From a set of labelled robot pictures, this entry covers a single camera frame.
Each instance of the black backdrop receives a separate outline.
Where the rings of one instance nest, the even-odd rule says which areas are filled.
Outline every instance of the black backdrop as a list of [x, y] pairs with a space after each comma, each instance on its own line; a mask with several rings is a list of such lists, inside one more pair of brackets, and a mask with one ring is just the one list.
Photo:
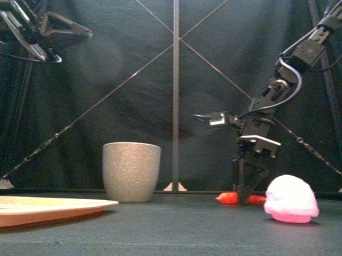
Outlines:
[[[0, 59], [2, 173], [77, 120], [74, 128], [12, 173], [16, 187], [103, 188], [103, 144], [138, 141], [163, 149], [158, 189], [173, 178], [190, 191], [233, 188], [237, 131], [209, 130], [191, 115], [246, 112], [273, 76], [280, 53], [313, 27], [308, 2], [317, 2], [321, 15], [325, 1], [179, 2], [181, 73], [175, 83], [173, 1], [50, 1], [48, 9], [89, 27], [94, 38], [63, 51], [59, 65]], [[338, 37], [341, 33], [332, 38], [330, 61], [342, 52]], [[11, 44], [0, 50], [26, 54], [19, 48]], [[338, 168], [341, 72], [340, 65], [329, 87], [322, 74], [306, 74], [300, 96], [277, 113], [281, 123]], [[179, 118], [177, 127], [174, 118]], [[340, 176], [282, 125], [272, 130], [270, 138], [284, 146], [260, 189], [288, 173], [304, 178], [316, 191], [338, 191]]]

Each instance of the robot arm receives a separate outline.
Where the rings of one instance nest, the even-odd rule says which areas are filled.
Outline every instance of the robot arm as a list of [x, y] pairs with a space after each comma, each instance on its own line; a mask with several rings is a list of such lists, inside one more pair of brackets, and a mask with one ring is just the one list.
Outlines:
[[333, 32], [342, 27], [342, 1], [334, 6], [317, 27], [296, 45], [292, 56], [286, 56], [290, 47], [280, 58], [272, 79], [261, 99], [253, 101], [250, 110], [241, 116], [226, 112], [194, 115], [211, 128], [234, 126], [238, 128], [238, 155], [234, 160], [234, 174], [240, 202], [245, 203], [261, 181], [269, 175], [269, 159], [277, 157], [281, 143], [268, 139], [277, 108], [298, 94], [302, 86], [302, 74], [320, 60], [325, 52], [325, 42]]
[[0, 17], [0, 43], [18, 40], [42, 62], [61, 62], [56, 52], [93, 37], [90, 29], [62, 15], [36, 15], [26, 0], [0, 0]]

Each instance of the cable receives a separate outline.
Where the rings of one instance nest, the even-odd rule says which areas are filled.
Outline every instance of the cable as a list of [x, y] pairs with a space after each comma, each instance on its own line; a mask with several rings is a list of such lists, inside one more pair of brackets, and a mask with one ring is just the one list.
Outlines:
[[244, 117], [252, 115], [253, 113], [257, 113], [257, 112], [261, 112], [261, 111], [265, 111], [268, 109], [272, 109], [272, 108], [276, 108], [276, 107], [280, 107], [281, 105], [286, 104], [288, 102], [290, 102], [290, 100], [297, 96], [297, 94], [300, 93], [301, 89], [302, 89], [302, 75], [301, 73], [290, 66], [288, 65], [285, 62], [284, 62], [284, 56], [281, 55], [280, 57], [280, 62], [281, 64], [294, 72], [297, 78], [298, 78], [298, 84], [297, 84], [297, 88], [293, 92], [293, 94], [281, 102], [270, 105], [270, 106], [266, 106], [266, 107], [261, 107], [261, 108], [257, 108], [257, 109], [253, 109], [250, 110], [249, 112], [246, 112], [245, 114], [242, 114], [241, 116], [237, 117], [237, 119], [242, 119]]

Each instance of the diagonal wire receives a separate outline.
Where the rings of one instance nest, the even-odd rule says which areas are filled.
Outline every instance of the diagonal wire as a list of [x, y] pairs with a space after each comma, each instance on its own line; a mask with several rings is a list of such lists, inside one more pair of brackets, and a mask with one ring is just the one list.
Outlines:
[[74, 125], [90, 114], [90, 112], [110, 98], [110, 96], [137, 77], [137, 75], [161, 58], [161, 56], [173, 48], [173, 44], [138, 69], [138, 71], [111, 90], [111, 92], [89, 108], [89, 110], [50, 138], [35, 151], [24, 157], [15, 168], [3, 175], [2, 179], [7, 177], [26, 164], [35, 156], [52, 144], [52, 142], [74, 127]]
[[222, 4], [218, 5], [218, 7], [209, 13], [209, 15], [193, 26], [193, 28], [185, 33], [185, 35], [181, 37], [185, 38], [191, 31], [209, 19], [209, 17], [221, 9], [221, 7], [229, 2], [229, 0], [225, 0]]
[[241, 88], [241, 86], [229, 78], [227, 75], [214, 66], [214, 64], [201, 55], [201, 53], [187, 44], [185, 40], [182, 43], [190, 48], [190, 50], [201, 57], [201, 59], [209, 64], [209, 66], [226, 78], [226, 80], [234, 85], [234, 87], [245, 94], [245, 96], [253, 100], [253, 97], [246, 93], [246, 91]]

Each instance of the black curtain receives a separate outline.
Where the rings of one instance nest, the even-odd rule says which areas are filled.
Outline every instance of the black curtain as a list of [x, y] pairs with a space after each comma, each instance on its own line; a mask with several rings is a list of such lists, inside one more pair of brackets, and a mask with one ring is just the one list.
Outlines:
[[[94, 38], [61, 53], [59, 65], [0, 59], [2, 173], [74, 124], [12, 173], [16, 187], [103, 188], [103, 144], [138, 141], [163, 149], [158, 183], [163, 189], [173, 181], [173, 129], [179, 129], [183, 186], [190, 191], [232, 190], [237, 131], [207, 129], [191, 115], [246, 112], [273, 77], [280, 53], [313, 27], [308, 2], [181, 0], [179, 127], [173, 127], [173, 1], [51, 0], [48, 9], [89, 27]], [[19, 46], [6, 47], [3, 51]], [[332, 37], [329, 58], [341, 52], [338, 37]], [[332, 72], [334, 85], [341, 84], [341, 65]], [[341, 188], [337, 173], [288, 130], [341, 168], [342, 142], [325, 77], [308, 73], [304, 79], [300, 96], [277, 112], [284, 125], [273, 128], [270, 138], [282, 148], [260, 190], [285, 173], [304, 178], [316, 191]], [[341, 104], [341, 90], [333, 96]]]

